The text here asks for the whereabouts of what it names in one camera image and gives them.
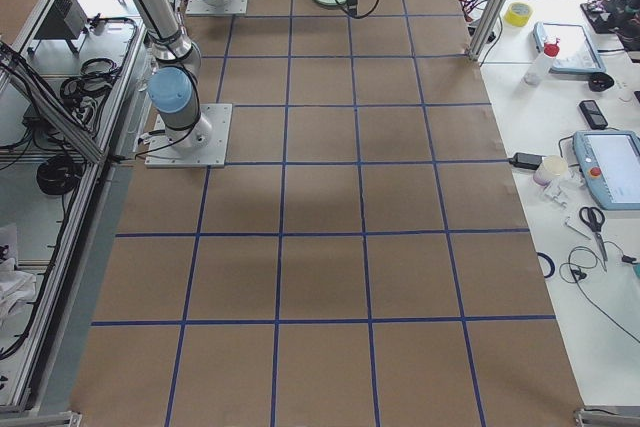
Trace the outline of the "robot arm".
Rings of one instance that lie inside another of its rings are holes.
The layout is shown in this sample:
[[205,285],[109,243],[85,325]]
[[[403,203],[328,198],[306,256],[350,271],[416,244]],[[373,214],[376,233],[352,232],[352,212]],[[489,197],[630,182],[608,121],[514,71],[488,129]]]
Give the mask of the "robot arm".
[[170,0],[133,0],[151,39],[159,70],[148,93],[164,122],[168,146],[180,152],[199,150],[211,139],[198,95],[201,53],[188,36]]

